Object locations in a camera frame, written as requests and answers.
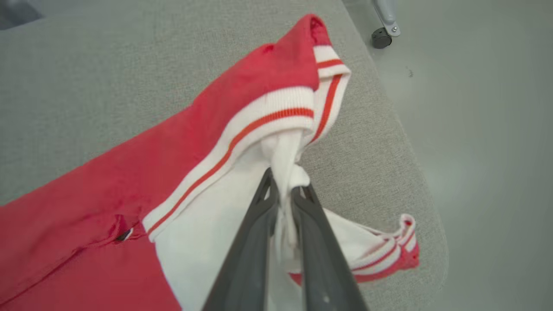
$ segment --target chair caster wheel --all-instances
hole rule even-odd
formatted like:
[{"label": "chair caster wheel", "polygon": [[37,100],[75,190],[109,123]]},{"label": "chair caster wheel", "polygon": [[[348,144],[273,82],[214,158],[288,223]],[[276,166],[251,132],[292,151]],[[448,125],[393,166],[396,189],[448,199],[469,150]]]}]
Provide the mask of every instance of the chair caster wheel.
[{"label": "chair caster wheel", "polygon": [[371,44],[375,49],[384,49],[392,44],[392,37],[386,32],[386,28],[377,29],[371,35]]}]

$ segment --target gray cushion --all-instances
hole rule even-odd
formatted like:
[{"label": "gray cushion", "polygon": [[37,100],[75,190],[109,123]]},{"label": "gray cushion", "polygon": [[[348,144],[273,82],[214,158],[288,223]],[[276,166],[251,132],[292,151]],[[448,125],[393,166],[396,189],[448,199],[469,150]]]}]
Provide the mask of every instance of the gray cushion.
[{"label": "gray cushion", "polygon": [[0,32],[0,204],[186,107],[304,14],[326,22],[353,71],[341,114],[302,164],[323,206],[381,230],[418,221],[421,265],[362,286],[372,310],[420,310],[447,246],[426,182],[340,1],[96,1]]}]

